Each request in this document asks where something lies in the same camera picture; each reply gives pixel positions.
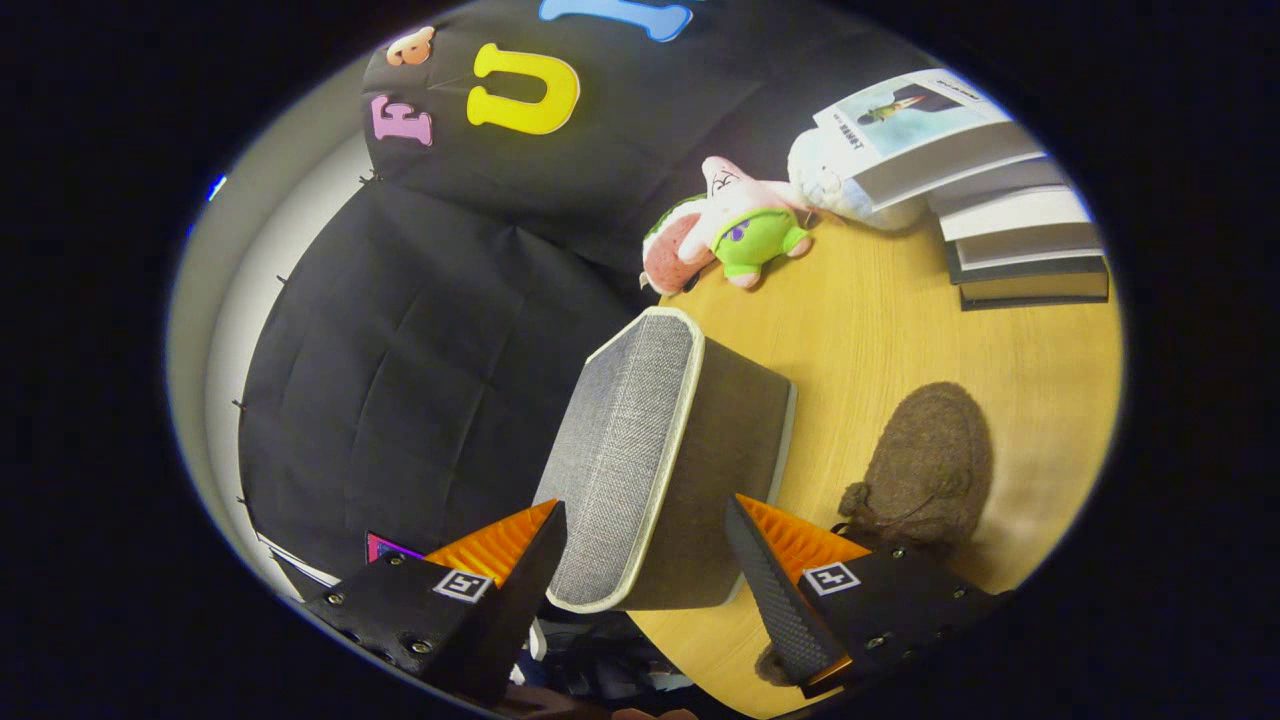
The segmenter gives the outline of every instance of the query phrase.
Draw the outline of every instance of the gray fabric box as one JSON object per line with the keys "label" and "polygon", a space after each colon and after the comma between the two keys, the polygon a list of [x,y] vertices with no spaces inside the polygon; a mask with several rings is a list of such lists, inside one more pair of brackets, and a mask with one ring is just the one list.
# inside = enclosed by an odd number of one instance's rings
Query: gray fabric box
{"label": "gray fabric box", "polygon": [[724,503],[773,501],[794,410],[785,377],[645,310],[588,357],[534,497],[568,520],[547,597],[582,614],[731,601]]}

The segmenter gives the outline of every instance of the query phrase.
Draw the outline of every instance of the table top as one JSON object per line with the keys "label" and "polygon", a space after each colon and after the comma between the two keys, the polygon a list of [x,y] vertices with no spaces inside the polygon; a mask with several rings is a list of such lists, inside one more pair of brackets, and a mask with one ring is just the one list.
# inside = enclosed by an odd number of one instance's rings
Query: table top
{"label": "table top", "polygon": [[[842,520],[897,404],[941,380],[983,409],[995,450],[991,495],[951,569],[987,592],[1021,583],[1053,550],[1101,470],[1120,407],[1120,299],[961,313],[937,220],[888,234],[835,219],[804,258],[777,259],[753,291],[713,265],[664,299],[707,337],[782,373],[797,388],[776,506],[820,527]],[[632,611],[690,679],[753,717],[810,702],[755,675],[768,635],[748,587],[728,605]]]}

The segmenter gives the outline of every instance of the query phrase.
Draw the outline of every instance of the brown plush toy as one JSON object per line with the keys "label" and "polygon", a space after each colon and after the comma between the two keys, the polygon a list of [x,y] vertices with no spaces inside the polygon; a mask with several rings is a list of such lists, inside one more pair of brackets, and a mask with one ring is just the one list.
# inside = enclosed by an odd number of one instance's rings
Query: brown plush toy
{"label": "brown plush toy", "polygon": [[[978,527],[991,491],[992,450],[982,409],[963,387],[932,383],[890,418],[861,482],[840,500],[840,534],[868,547],[905,546],[946,560]],[[755,664],[773,685],[791,685],[771,643]]]}

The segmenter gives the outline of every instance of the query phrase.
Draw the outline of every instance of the foam letter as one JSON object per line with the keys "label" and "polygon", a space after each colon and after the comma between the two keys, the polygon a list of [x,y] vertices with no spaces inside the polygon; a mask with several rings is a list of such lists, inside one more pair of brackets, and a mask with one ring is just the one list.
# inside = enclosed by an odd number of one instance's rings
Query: foam letter
{"label": "foam letter", "polygon": [[627,0],[543,0],[538,17],[554,20],[561,15],[595,15],[611,20],[621,20],[640,26],[649,40],[667,42],[675,40],[685,29],[694,13],[684,5],[654,8]]}
{"label": "foam letter", "polygon": [[406,35],[387,49],[387,61],[392,65],[421,65],[431,56],[433,37],[435,28],[430,26]]}
{"label": "foam letter", "polygon": [[419,114],[416,118],[408,117],[413,111],[412,105],[404,102],[387,104],[387,96],[374,97],[374,137],[408,137],[417,140],[422,145],[431,143],[431,115]]}
{"label": "foam letter", "polygon": [[577,105],[577,73],[558,58],[509,53],[489,42],[476,53],[474,70],[476,77],[497,70],[532,76],[547,83],[547,95],[539,102],[520,102],[472,87],[467,95],[467,120],[474,126],[493,123],[529,135],[547,135],[567,123]]}

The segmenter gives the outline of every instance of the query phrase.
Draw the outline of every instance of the book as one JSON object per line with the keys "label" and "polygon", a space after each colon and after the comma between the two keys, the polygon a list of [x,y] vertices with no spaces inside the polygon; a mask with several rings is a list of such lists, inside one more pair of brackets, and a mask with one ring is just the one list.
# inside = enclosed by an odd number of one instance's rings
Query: book
{"label": "book", "polygon": [[1032,158],[948,182],[927,192],[925,199],[934,213],[942,214],[947,208],[966,200],[1047,184],[1065,186],[1069,182],[1053,160]]}
{"label": "book", "polygon": [[918,70],[860,90],[813,117],[828,167],[852,178],[872,209],[1044,155],[1000,106],[951,70]]}
{"label": "book", "polygon": [[1110,273],[1101,255],[1007,263],[964,270],[955,243],[946,243],[951,284],[960,290],[961,310],[1106,302]]}
{"label": "book", "polygon": [[964,270],[1101,256],[1089,214],[1066,186],[1036,186],[938,202],[938,225]]}

